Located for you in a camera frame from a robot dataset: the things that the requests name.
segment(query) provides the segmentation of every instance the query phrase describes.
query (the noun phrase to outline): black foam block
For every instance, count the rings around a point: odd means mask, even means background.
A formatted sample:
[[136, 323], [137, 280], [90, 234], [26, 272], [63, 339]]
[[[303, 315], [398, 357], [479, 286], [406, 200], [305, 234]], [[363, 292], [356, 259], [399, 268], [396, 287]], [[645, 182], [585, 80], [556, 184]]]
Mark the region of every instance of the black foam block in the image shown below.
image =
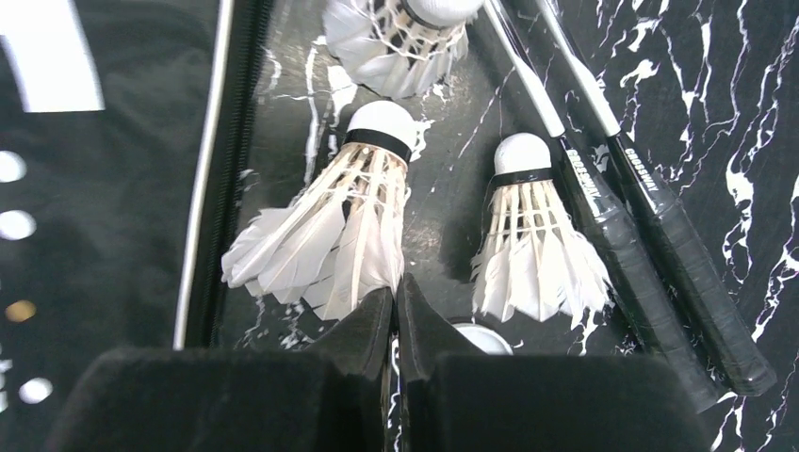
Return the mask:
[[674, 373], [649, 358], [448, 356], [415, 450], [707, 452]]
[[79, 381], [47, 449], [359, 450], [338, 379], [314, 354], [112, 351]]
[[435, 435], [431, 431], [425, 393], [428, 378], [438, 359], [446, 354], [481, 356], [484, 353], [431, 307], [411, 273], [405, 273], [399, 284], [396, 320], [402, 380], [402, 442], [415, 451], [435, 450], [420, 446]]
[[343, 415], [360, 424], [365, 450], [382, 450], [386, 441], [393, 307], [390, 289], [373, 291], [305, 350], [330, 360], [343, 376], [336, 388], [337, 404]]

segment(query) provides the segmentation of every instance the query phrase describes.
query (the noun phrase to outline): white dot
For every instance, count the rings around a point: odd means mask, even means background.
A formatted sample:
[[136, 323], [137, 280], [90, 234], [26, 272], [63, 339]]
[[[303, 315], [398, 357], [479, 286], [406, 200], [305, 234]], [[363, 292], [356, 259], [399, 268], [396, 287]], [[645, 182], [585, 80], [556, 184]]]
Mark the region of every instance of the white dot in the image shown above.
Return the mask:
[[9, 210], [0, 214], [0, 237], [20, 240], [36, 231], [36, 220], [22, 210]]
[[31, 379], [20, 386], [20, 399], [29, 404], [43, 401], [53, 393], [53, 383], [48, 379]]
[[22, 157], [11, 151], [0, 151], [0, 182], [19, 181], [26, 172]]

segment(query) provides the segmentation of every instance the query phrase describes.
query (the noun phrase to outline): black surface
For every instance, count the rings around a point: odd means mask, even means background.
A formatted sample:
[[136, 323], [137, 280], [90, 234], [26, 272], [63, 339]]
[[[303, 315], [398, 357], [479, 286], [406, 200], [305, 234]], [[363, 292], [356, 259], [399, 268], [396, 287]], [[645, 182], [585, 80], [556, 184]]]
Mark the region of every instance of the black surface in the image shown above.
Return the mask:
[[47, 450], [365, 450], [339, 378], [311, 353], [113, 351], [75, 387]]
[[[0, 52], [0, 150], [27, 164], [23, 179], [0, 184], [0, 211], [24, 210], [38, 225], [0, 239], [0, 307], [37, 306], [24, 323], [0, 320], [8, 452], [40, 450], [104, 351], [170, 345], [203, 130], [216, 0], [75, 3], [105, 111], [24, 113]], [[34, 378], [53, 393], [27, 404], [19, 389]]]
[[648, 358], [449, 356], [427, 390], [432, 440], [411, 450], [709, 450], [674, 374]]
[[[347, 90], [330, 92], [328, 71], [336, 62], [318, 40], [324, 3], [276, 2], [265, 43], [270, 59], [256, 93], [261, 106], [250, 171], [242, 174], [248, 189], [241, 226], [259, 208], [287, 205], [310, 179], [306, 166], [327, 163], [329, 138], [340, 143], [355, 109], [376, 99], [358, 89], [336, 121], [333, 98]], [[530, 32], [525, 38], [556, 106], [563, 113], [568, 105], [568, 117], [562, 116], [580, 131], [574, 144], [593, 149], [604, 170], [608, 157], [601, 130], [572, 90], [576, 85], [563, 62], [553, 56], [532, 2], [508, 3], [520, 10], [518, 24]], [[716, 450], [790, 450], [799, 442], [799, 417], [789, 409], [799, 403], [791, 390], [799, 356], [799, 338], [791, 333], [799, 316], [791, 303], [799, 294], [794, 279], [799, 154], [793, 151], [799, 138], [793, 127], [799, 5], [791, 0], [562, 3], [565, 22], [591, 69], [601, 74], [611, 106], [624, 128], [635, 132], [645, 158], [679, 194], [744, 323], [775, 368], [777, 385], [765, 395], [727, 395], [702, 416]], [[427, 147], [408, 173], [413, 193], [403, 237], [407, 269], [445, 318], [471, 315], [469, 260], [488, 219], [482, 205], [496, 146], [517, 132], [544, 133], [482, 16], [469, 37], [470, 55], [456, 66], [451, 87], [401, 102], [417, 120], [432, 122], [424, 136]], [[318, 159], [306, 160], [306, 149], [317, 150]], [[229, 291], [222, 345], [304, 347], [331, 326], [306, 311], [252, 299], [243, 289]], [[583, 319], [573, 331], [569, 323], [564, 316], [542, 325], [516, 315], [497, 330], [522, 354], [638, 350], [618, 309]]]
[[383, 450], [381, 374], [395, 317], [405, 450], [708, 450], [661, 363], [485, 356], [410, 274], [396, 303], [387, 292], [372, 292], [303, 352], [109, 352], [75, 387], [46, 449]]

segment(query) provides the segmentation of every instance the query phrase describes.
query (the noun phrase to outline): feather shuttlecock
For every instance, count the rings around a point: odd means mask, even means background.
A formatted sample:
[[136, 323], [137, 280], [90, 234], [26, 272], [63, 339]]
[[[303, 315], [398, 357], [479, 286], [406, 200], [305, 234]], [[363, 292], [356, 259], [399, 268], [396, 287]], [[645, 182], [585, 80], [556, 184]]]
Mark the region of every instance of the feather shuttlecock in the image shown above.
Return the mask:
[[482, 0], [328, 0], [328, 48], [353, 81], [401, 99], [424, 93], [466, 56]]
[[416, 129], [401, 106], [361, 107], [339, 154], [293, 205], [265, 209], [222, 256], [223, 280], [341, 319], [372, 290], [397, 290], [405, 174]]
[[494, 163], [491, 230], [472, 261], [475, 312], [504, 322], [519, 311], [544, 322], [560, 311], [574, 327], [586, 308], [601, 311], [608, 270], [563, 208], [546, 143], [531, 134], [508, 137]]

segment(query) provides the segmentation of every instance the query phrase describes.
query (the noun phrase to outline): black grip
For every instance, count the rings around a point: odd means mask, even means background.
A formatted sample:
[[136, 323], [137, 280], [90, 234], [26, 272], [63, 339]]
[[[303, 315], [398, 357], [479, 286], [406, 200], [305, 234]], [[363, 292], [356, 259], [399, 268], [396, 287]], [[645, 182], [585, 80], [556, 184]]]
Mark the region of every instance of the black grip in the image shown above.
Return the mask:
[[639, 230], [661, 274], [701, 329], [710, 357], [737, 394], [763, 394], [776, 383], [776, 374], [752, 340], [682, 202], [640, 158], [629, 137], [611, 138], [610, 148]]
[[605, 263], [633, 333], [645, 352], [669, 363], [698, 412], [710, 408], [718, 399], [717, 388], [693, 352], [632, 217], [592, 164], [565, 139], [560, 144], [567, 157], [562, 170], [573, 218]]

